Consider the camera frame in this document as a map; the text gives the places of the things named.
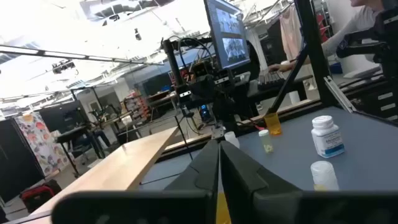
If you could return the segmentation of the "black keyboard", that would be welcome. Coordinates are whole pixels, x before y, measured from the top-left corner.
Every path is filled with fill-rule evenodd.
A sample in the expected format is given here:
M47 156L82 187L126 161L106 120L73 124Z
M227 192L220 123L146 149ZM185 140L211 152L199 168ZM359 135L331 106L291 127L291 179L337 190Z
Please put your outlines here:
M280 71L268 72L262 71L257 79L257 89L267 90L274 86L283 85L285 77Z

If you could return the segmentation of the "black drawer cabinet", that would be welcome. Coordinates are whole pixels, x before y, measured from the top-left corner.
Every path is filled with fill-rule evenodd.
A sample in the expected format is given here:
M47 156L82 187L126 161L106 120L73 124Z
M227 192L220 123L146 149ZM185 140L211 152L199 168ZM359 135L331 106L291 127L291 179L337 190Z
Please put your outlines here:
M398 123L398 82L371 75L342 84L340 89L358 111Z

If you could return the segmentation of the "pink hanging cloth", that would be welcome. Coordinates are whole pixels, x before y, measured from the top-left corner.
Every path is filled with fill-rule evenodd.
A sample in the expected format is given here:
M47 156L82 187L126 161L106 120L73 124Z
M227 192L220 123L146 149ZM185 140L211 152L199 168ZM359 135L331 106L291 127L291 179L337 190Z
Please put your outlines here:
M287 60L293 60L302 49L300 19L294 4L279 16L279 22L284 52Z

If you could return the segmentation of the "wooden shelf with black frame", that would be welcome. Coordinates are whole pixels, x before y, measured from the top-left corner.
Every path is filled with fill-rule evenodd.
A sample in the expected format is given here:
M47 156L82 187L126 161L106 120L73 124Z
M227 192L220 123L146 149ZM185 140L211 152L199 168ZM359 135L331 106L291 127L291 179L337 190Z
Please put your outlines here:
M184 147L194 134L188 123L125 143L44 203L21 224L52 224L50 212L63 197L87 190L160 188L186 168L190 156L167 159L164 152Z

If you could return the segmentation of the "black television on stand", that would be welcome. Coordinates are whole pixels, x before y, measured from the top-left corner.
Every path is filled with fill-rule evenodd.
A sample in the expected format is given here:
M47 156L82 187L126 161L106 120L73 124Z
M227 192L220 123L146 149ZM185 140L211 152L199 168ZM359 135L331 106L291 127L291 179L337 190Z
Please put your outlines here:
M64 133L89 121L80 101L43 108L39 114L50 132Z

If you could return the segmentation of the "pale yellow vial white cap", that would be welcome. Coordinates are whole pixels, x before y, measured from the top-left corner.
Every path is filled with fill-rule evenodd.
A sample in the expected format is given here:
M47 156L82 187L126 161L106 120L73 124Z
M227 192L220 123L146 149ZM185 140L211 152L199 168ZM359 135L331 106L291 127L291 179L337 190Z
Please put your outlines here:
M262 141L262 145L266 153L274 152L274 147L271 142L270 133L267 129L263 129L258 132L258 135Z

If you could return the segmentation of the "silver mounting bracket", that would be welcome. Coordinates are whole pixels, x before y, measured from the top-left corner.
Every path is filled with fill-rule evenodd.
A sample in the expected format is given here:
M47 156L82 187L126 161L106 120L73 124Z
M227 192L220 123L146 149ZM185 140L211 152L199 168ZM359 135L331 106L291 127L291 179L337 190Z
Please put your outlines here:
M211 127L211 138L219 139L224 136L224 126L222 124L215 124Z

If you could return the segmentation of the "silver aluminium rail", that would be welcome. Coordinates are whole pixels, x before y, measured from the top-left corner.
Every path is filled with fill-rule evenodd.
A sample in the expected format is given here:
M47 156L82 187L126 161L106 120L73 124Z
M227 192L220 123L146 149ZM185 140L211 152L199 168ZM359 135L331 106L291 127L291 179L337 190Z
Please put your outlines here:
M323 79L327 88L330 90L332 95L345 111L349 113L357 112L357 109L353 106L353 104L346 97L346 95L340 90L339 86L333 81L331 76L326 76Z

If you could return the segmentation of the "red and black tool bag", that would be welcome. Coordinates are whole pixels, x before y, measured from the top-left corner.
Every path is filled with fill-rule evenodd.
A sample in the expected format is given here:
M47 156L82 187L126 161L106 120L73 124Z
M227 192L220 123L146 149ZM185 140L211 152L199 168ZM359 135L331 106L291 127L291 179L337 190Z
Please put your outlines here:
M26 189L19 194L29 213L34 212L62 190L56 180L49 180L36 187Z

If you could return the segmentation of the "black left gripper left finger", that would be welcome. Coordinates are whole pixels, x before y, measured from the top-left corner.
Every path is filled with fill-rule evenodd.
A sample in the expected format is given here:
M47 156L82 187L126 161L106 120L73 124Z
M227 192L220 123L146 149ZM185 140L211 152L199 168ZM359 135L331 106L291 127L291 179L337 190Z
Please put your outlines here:
M215 224L218 196L219 145L208 141L186 169L164 192L168 224Z

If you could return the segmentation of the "white Trader Joe's melatonin bottle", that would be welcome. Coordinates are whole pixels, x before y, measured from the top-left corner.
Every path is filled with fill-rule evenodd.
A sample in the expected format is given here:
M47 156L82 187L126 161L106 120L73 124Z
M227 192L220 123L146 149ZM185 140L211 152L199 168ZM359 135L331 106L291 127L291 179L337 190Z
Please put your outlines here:
M344 153L345 146L340 128L334 123L332 116L324 115L313 118L312 126L311 134L319 156L330 158Z

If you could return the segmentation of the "person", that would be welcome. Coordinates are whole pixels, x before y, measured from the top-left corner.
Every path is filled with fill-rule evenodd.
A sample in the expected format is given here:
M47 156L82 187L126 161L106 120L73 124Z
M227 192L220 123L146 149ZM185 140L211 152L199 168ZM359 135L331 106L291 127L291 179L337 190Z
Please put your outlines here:
M366 30L373 27L376 16L385 10L385 4L383 0L350 0L352 7L361 7L346 25L339 30L334 36L322 43L322 49L325 57L329 57L336 53L337 47L344 39L346 34ZM286 72L293 69L298 60L290 62L288 64L273 64L268 66L269 72Z

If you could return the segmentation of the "floral patterned cloth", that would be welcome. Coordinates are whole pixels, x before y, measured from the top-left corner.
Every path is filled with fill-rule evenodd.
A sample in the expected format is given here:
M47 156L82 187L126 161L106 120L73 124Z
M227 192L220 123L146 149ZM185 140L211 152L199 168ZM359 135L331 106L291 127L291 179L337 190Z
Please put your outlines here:
M31 112L14 118L31 148L44 176L69 165L69 159L61 144L56 143L43 118Z

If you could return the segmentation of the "blue-grey table mat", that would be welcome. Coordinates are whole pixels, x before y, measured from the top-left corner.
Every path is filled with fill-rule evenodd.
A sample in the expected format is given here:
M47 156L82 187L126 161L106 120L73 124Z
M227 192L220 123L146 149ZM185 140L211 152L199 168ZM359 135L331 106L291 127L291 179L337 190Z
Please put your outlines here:
M398 190L398 127L329 107L282 123L266 153L256 132L238 138L240 148L265 168L304 190L313 189L311 164L320 161L313 143L312 119L330 115L340 127L345 152L332 157L341 190Z

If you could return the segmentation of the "plain white plastic pill bottle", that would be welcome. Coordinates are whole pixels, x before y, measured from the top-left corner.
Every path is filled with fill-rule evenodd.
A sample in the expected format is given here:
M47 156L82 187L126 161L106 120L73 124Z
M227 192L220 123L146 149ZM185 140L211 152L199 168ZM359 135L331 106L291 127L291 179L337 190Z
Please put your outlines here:
M316 161L310 166L314 189L317 191L338 191L340 189L332 163Z
M237 148L240 148L239 140L237 139L237 137L233 131L229 131L229 132L225 133L224 138L226 141L230 142Z

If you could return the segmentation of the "black partition panel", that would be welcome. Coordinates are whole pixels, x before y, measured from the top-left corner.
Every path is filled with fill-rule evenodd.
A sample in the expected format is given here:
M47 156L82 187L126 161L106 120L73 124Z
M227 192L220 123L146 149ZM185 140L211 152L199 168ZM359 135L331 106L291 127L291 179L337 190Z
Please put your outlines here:
M0 199L8 202L44 178L13 119L0 121Z

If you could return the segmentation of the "computer monitor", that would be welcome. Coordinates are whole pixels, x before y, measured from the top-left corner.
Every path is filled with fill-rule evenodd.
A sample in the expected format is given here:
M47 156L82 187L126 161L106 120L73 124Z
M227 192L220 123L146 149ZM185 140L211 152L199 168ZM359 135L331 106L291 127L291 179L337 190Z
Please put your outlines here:
M225 0L203 0L218 66L232 69L250 62L242 11Z

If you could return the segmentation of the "black aluminium table frame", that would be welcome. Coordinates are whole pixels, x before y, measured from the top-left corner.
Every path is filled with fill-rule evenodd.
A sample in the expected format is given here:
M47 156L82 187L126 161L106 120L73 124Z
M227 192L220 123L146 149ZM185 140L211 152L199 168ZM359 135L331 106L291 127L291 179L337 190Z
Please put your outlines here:
M315 24L315 13L313 11L313 3L312 0L294 0L296 5L296 10L298 17L300 19L300 25L303 27L303 39L305 45L302 48L302 51L297 56L298 62L295 67L291 69L292 73L295 75L298 72L298 69L303 67L304 65L310 64L312 67L319 72L320 65L326 64L326 57L324 56L322 44L319 40L319 35L315 33L317 29L317 25ZM398 0L383 0L385 4L385 10L392 9L393 7L398 6ZM252 112L252 104L248 102L250 115L248 117L240 116L240 118L251 118L254 113Z

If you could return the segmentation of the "orange capless pill vial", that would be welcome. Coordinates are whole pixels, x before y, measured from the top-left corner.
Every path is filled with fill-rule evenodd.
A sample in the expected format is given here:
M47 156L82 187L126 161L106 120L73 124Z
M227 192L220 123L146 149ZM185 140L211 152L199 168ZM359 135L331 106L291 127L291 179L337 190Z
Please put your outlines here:
M271 135L277 136L282 134L282 128L277 113L266 114L264 120Z

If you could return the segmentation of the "black crossbar with light strips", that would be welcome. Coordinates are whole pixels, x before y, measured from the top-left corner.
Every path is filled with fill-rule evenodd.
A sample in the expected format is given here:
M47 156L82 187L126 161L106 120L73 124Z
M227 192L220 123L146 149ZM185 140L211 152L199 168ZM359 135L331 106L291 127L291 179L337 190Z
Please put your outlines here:
M74 59L74 60L89 60L97 62L116 62L116 63L128 63L136 65L164 65L163 63L154 62L143 62L125 58L114 58L114 57L102 57L94 55L84 55L84 54L73 54L68 52L56 52L51 50L42 49L31 49L25 47L14 47L9 45L0 44L0 53L2 54L16 54L16 55L26 55L34 57L50 57L50 58L64 58L64 59Z

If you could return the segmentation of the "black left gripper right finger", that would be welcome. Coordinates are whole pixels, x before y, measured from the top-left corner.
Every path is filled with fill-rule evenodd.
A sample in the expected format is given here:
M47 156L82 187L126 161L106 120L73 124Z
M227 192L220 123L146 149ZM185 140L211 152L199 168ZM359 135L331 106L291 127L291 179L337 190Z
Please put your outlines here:
M232 224L294 224L301 190L227 141L220 167Z

